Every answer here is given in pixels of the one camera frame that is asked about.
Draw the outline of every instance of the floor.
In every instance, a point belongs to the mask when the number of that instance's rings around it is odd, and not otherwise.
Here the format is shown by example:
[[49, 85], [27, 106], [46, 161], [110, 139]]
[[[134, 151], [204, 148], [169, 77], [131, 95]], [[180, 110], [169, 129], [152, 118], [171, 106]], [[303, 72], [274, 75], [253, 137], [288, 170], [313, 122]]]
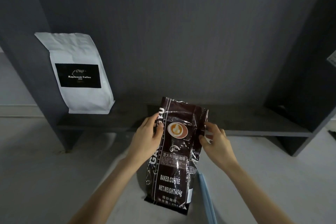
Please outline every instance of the floor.
[[[132, 134], [85, 133], [65, 153], [44, 118], [0, 118], [0, 223], [66, 223], [122, 158]], [[336, 141], [323, 129], [290, 157], [262, 137], [230, 137], [240, 164], [296, 223], [336, 219]], [[255, 223], [238, 192], [206, 154], [203, 172], [217, 222]], [[108, 223], [207, 223], [196, 184], [188, 216], [145, 202], [145, 166]]]

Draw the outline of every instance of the dark gray shelf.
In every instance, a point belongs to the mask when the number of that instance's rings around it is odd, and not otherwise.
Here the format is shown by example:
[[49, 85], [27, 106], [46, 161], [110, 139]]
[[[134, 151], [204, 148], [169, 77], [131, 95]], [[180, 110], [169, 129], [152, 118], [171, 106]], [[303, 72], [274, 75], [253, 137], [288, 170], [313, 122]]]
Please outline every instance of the dark gray shelf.
[[[224, 128], [228, 136], [309, 137], [311, 132], [266, 107], [200, 105], [209, 109], [209, 122]], [[159, 110], [158, 104], [116, 101], [107, 115], [66, 114], [61, 130], [135, 131], [145, 117]]]

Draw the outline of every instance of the coffee cup image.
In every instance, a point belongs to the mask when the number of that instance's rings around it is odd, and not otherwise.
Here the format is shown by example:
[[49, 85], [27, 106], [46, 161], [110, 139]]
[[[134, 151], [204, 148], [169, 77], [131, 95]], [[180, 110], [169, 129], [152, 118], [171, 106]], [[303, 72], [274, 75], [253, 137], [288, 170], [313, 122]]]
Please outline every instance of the coffee cup image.
[[168, 132], [175, 138], [182, 139], [187, 136], [188, 129], [185, 125], [179, 122], [173, 122], [168, 125]]

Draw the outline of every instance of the shiny plastic packaging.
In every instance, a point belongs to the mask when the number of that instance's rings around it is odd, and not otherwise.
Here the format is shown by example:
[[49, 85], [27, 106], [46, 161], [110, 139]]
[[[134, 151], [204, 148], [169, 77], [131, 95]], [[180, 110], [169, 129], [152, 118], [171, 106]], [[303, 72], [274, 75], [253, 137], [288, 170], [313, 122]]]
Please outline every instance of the shiny plastic packaging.
[[148, 162], [146, 201], [187, 214], [193, 180], [202, 146], [208, 110], [170, 98], [162, 98], [157, 125], [164, 132]]

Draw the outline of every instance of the hand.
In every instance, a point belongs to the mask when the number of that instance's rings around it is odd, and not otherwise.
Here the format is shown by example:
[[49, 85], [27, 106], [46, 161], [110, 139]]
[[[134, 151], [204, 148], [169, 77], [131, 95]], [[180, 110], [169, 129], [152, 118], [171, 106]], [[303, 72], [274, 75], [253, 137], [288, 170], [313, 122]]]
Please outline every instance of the hand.
[[230, 167], [238, 165], [230, 141], [226, 137], [224, 129], [219, 129], [216, 124], [210, 122], [205, 122], [205, 125], [208, 131], [213, 134], [212, 143], [208, 143], [202, 135], [199, 136], [199, 141], [212, 162], [224, 172], [228, 172]]
[[158, 113], [151, 117], [147, 117], [141, 126], [136, 130], [129, 146], [126, 159], [132, 163], [139, 165], [139, 167], [148, 160], [160, 145], [163, 134], [163, 124], [160, 123], [156, 128], [156, 133], [153, 132], [155, 120]]

